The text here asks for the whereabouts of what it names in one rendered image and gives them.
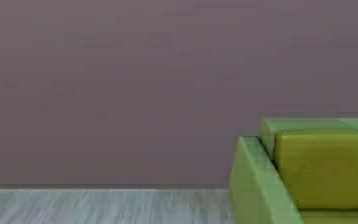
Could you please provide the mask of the green sofa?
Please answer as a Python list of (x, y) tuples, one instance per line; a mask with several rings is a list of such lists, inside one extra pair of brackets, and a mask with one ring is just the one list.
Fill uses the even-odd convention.
[(237, 138), (234, 224), (358, 224), (358, 118), (264, 118)]

